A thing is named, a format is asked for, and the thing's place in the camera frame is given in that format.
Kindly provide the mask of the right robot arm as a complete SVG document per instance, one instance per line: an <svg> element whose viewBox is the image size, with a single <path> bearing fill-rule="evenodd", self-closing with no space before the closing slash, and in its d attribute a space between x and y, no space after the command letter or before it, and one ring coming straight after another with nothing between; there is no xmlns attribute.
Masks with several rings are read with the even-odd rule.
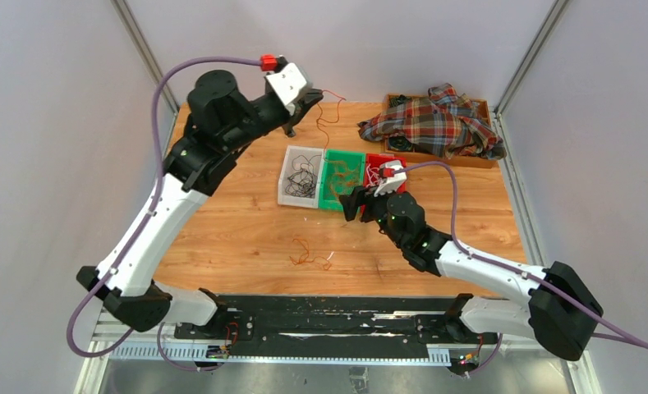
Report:
<svg viewBox="0 0 648 394"><path fill-rule="evenodd" d="M476 333L525 337L563 360L581 358L604 311L575 270L480 255L460 247L454 236L427 224L425 210L408 192L376 195L357 186L338 198L347 221L375 222L416 270L472 282L496 299L460 295L444 320L447 335L464 342Z"/></svg>

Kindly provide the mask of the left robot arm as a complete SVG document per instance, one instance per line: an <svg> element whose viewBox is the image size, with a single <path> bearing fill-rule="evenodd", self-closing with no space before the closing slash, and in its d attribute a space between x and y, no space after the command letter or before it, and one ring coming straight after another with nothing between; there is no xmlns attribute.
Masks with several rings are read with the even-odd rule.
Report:
<svg viewBox="0 0 648 394"><path fill-rule="evenodd" d="M208 339L221 337L227 317L205 290L154 280L154 273L188 219L214 194L238 158L260 137L294 126L323 98L294 64L265 77L264 93L246 98L225 70L204 73L187 96L191 110L182 137L163 160L158 181L131 227L78 282L117 320L136 332L161 323L191 323Z"/></svg>

